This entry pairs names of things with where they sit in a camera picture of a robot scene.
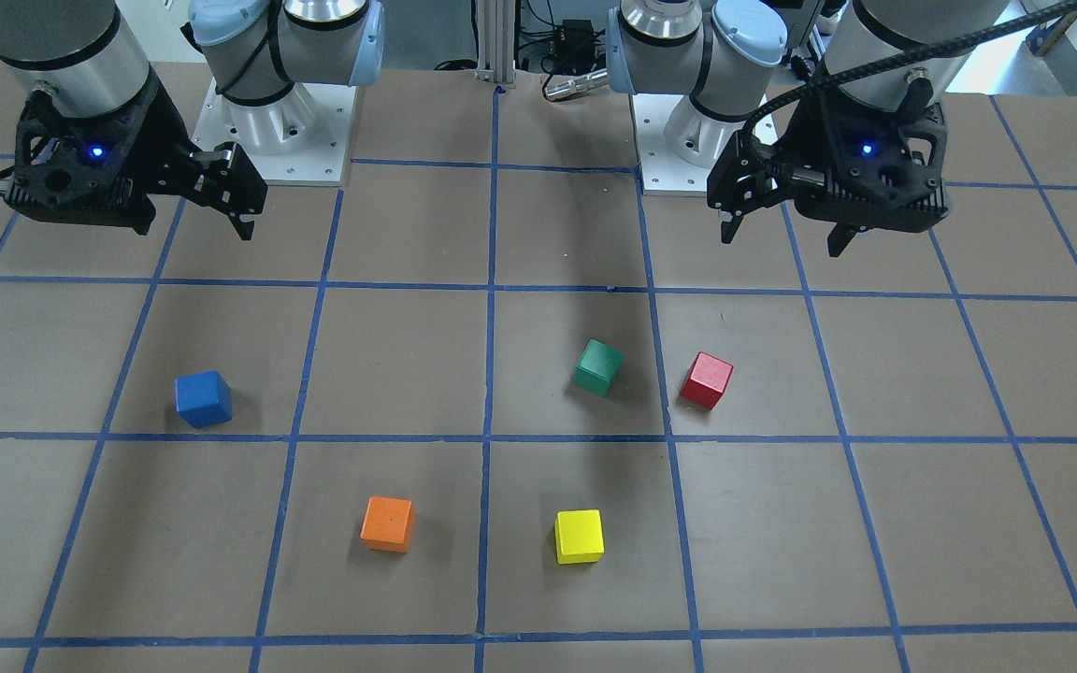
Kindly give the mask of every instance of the orange cube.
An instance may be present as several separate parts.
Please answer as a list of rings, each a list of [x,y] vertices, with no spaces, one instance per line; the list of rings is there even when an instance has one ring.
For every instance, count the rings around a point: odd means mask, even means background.
[[[415,538],[415,503],[397,499],[368,499],[360,539],[368,549],[406,553]]]

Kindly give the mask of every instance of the metal mounting plate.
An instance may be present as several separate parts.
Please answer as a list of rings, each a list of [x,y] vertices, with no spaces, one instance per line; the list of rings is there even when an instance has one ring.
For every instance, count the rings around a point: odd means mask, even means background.
[[[310,144],[296,152],[270,156],[249,151],[248,156],[266,183],[340,187],[351,145],[356,88],[335,84],[307,84],[305,88],[316,99],[318,117],[324,122],[324,126],[318,128],[318,136],[312,137]],[[192,137],[198,148],[213,150],[221,142],[235,140],[228,132],[226,120],[223,120],[223,107],[220,103],[222,99],[222,96],[214,94],[214,81],[210,81]]]
[[[646,195],[701,196],[709,188],[710,169],[681,159],[662,136],[662,128],[681,98],[684,96],[675,94],[635,94],[632,97],[634,137],[642,166],[642,192]],[[755,136],[766,144],[772,144],[779,138],[770,118],[759,123]]]

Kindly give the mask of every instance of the wooden block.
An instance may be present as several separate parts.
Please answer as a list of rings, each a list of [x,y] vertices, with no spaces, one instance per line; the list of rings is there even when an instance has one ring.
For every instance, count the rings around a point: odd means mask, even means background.
[[[219,371],[182,376],[173,382],[177,415],[194,427],[230,421],[230,388]]]
[[[617,376],[620,367],[623,354],[619,350],[611,349],[596,339],[589,339],[589,345],[585,347],[585,353],[581,361],[576,363],[576,375],[572,376],[572,382],[585,391],[606,396],[613,379]]]
[[[606,539],[601,529],[601,510],[561,511],[556,515],[556,561],[596,563],[606,552]]]
[[[406,553],[415,538],[415,503],[397,499],[368,499],[360,539],[368,549]]]
[[[702,407],[714,408],[726,392],[731,374],[732,364],[705,352],[697,353],[697,359],[688,370],[688,378],[684,379],[684,387],[680,389],[680,396],[697,402]]]

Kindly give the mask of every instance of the red cube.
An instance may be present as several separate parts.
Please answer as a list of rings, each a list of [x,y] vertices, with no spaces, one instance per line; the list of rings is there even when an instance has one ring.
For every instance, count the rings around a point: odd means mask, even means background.
[[[731,374],[733,374],[732,364],[709,353],[697,353],[696,361],[691,363],[691,370],[688,370],[688,378],[684,380],[684,388],[680,389],[680,395],[685,399],[697,402],[702,407],[714,408],[726,392]]]

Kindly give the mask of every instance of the yellow cube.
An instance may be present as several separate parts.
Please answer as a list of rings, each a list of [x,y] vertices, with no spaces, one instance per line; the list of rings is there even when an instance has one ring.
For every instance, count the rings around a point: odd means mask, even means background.
[[[559,563],[596,563],[606,552],[606,538],[601,532],[601,510],[582,508],[556,515],[556,561]]]

